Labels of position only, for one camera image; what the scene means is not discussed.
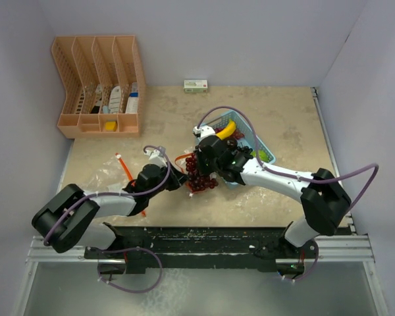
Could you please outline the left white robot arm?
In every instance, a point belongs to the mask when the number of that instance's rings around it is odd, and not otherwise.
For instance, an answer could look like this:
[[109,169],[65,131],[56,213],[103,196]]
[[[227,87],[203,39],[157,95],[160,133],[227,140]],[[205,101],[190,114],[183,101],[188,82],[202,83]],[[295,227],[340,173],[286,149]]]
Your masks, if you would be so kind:
[[99,248],[108,258],[122,251],[122,242],[111,224],[94,223],[98,217],[132,217],[144,211],[158,193],[179,189],[188,175],[172,164],[147,164],[138,177],[119,192],[87,194],[76,184],[65,186],[32,218],[32,226],[44,237],[45,245],[57,253],[75,246]]

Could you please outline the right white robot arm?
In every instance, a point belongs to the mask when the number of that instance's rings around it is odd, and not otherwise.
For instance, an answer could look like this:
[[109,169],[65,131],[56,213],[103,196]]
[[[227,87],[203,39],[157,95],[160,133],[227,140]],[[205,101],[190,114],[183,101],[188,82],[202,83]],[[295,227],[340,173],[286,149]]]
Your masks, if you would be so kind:
[[298,172],[260,163],[249,153],[229,148],[215,135],[202,139],[195,154],[203,174],[214,172],[227,182],[266,188],[301,203],[303,217],[287,226],[279,243],[286,257],[297,256],[318,235],[334,235],[350,210],[349,195],[327,169]]

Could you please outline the clear orange-zip bag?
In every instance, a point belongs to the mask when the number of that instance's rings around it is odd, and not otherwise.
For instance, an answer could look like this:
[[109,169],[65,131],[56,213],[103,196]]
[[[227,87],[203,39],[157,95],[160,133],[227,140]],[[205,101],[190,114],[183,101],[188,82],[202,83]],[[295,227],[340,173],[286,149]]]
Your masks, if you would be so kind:
[[215,189],[219,182],[215,173],[204,175],[198,170],[198,157],[195,151],[178,156],[174,164],[188,176],[185,186],[189,190],[189,197]]

